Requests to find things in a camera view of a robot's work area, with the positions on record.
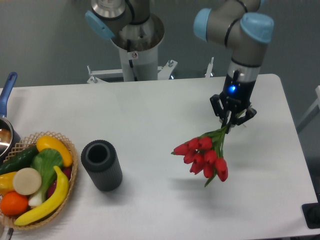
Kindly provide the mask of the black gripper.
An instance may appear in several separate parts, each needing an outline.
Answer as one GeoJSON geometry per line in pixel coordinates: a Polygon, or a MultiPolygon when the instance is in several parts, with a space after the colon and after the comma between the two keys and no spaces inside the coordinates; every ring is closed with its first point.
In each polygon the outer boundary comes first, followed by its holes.
{"type": "Polygon", "coordinates": [[[257,111],[250,106],[250,97],[256,81],[243,81],[240,70],[228,73],[220,94],[214,94],[209,100],[214,114],[221,120],[221,128],[226,134],[231,128],[251,120],[257,111]]]}

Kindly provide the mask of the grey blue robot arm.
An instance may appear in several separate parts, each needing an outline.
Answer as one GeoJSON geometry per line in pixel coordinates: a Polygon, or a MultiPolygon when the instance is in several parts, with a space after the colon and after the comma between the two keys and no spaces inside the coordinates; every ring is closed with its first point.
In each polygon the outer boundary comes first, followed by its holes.
{"type": "MultiPolygon", "coordinates": [[[[273,19],[258,12],[262,5],[261,0],[227,0],[216,10],[201,9],[193,22],[199,39],[232,50],[223,90],[210,98],[227,129],[256,115],[250,97],[274,30],[273,19]]],[[[148,0],[93,0],[85,20],[100,38],[118,48],[126,82],[160,78],[158,47],[165,30],[148,0]]]]}

